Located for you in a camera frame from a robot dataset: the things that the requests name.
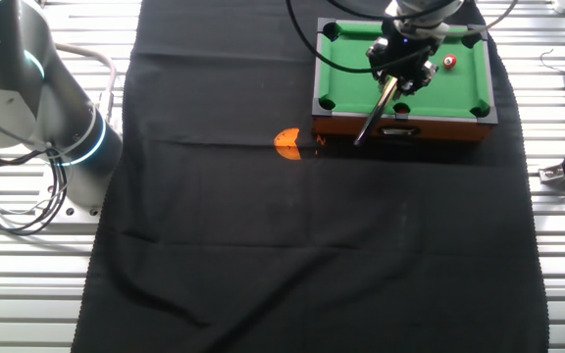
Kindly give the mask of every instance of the green felt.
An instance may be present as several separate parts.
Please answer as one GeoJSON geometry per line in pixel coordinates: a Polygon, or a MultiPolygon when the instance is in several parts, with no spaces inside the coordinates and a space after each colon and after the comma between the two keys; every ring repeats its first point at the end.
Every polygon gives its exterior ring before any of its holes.
{"type": "MultiPolygon", "coordinates": [[[[350,68],[369,68],[365,53],[372,42],[382,35],[378,24],[337,24],[339,36],[331,42],[322,41],[322,53],[334,62],[350,68]]],[[[470,118],[475,119],[472,109],[485,114],[489,111],[488,72],[485,43],[479,41],[472,49],[461,43],[461,38],[446,37],[431,62],[439,69],[428,87],[421,88],[413,96],[402,96],[389,103],[385,112],[394,114],[393,106],[406,104],[412,116],[470,118]],[[447,70],[443,58],[452,54],[457,66],[447,70]]],[[[320,102],[328,107],[334,103],[333,112],[369,114],[381,95],[371,74],[349,74],[321,66],[320,102]]]]}

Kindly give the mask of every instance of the black fabric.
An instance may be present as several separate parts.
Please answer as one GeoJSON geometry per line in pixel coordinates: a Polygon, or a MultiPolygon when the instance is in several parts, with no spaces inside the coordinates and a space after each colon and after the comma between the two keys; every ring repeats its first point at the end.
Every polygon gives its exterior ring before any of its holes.
{"type": "MultiPolygon", "coordinates": [[[[308,32],[349,19],[295,3],[308,32]]],[[[482,144],[323,146],[282,0],[143,1],[73,351],[545,352],[520,120],[489,50],[482,144]],[[300,161],[273,147],[294,127],[300,161]]]]}

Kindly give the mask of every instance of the orange object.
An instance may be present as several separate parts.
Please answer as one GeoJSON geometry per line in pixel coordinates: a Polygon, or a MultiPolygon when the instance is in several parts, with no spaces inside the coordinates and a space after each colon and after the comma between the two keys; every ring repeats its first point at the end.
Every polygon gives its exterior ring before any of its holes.
{"type": "Polygon", "coordinates": [[[297,127],[288,128],[279,133],[274,139],[276,150],[288,160],[299,161],[301,159],[300,150],[298,150],[298,146],[295,144],[299,132],[300,129],[297,127]]]}

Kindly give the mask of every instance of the red ball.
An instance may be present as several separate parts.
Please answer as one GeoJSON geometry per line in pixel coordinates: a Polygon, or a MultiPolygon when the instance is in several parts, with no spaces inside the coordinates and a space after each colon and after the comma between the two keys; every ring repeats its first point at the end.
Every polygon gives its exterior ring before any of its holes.
{"type": "Polygon", "coordinates": [[[447,69],[452,69],[457,65],[457,58],[454,55],[446,55],[443,58],[443,66],[447,69]]]}

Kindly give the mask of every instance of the metal table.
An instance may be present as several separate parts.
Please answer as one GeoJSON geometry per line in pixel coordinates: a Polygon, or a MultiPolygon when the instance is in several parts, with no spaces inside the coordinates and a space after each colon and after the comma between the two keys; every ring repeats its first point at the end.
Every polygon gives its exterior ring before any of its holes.
{"type": "MultiPolygon", "coordinates": [[[[480,0],[493,20],[509,0],[480,0]]],[[[56,41],[100,50],[116,60],[123,82],[135,39],[140,0],[50,0],[45,12],[56,41]]],[[[565,16],[544,0],[520,0],[492,35],[514,86],[525,136],[529,183],[550,313],[550,352],[565,353],[565,192],[540,185],[538,167],[565,156],[565,16]]],[[[62,54],[77,80],[97,99],[108,71],[92,60],[62,54]]],[[[116,93],[114,119],[122,115],[116,93]]],[[[15,149],[9,155],[20,153],[15,149]]],[[[0,172],[0,201],[35,203],[44,187],[39,163],[0,172]]],[[[94,227],[71,224],[32,238],[0,232],[0,353],[65,353],[76,328],[94,227]]]]}

